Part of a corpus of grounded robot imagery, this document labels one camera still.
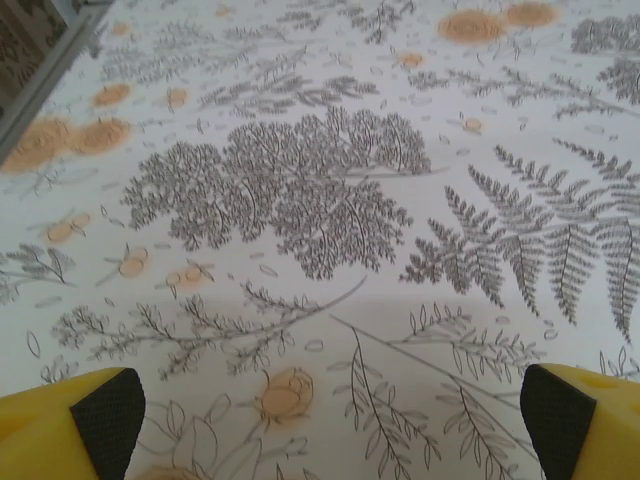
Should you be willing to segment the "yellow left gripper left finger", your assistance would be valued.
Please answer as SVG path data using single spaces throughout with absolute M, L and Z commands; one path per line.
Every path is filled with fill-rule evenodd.
M 145 416 L 133 368 L 107 368 L 1 399 L 3 479 L 123 479 Z

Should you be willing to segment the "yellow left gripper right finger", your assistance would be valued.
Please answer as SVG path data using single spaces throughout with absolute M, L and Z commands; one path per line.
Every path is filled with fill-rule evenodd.
M 548 479 L 639 477 L 639 384 L 560 364 L 533 364 L 524 424 Z

